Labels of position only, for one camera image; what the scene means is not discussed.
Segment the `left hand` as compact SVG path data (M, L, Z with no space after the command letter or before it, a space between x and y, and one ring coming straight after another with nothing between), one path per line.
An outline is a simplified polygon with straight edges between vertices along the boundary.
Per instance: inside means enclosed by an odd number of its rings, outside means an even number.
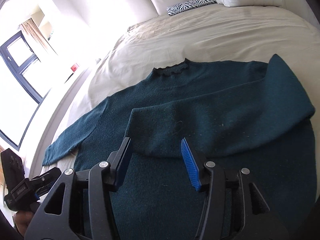
M18 211L14 214L14 224L16 230L21 236L25 236L27 228L33 219L34 214L31 211Z

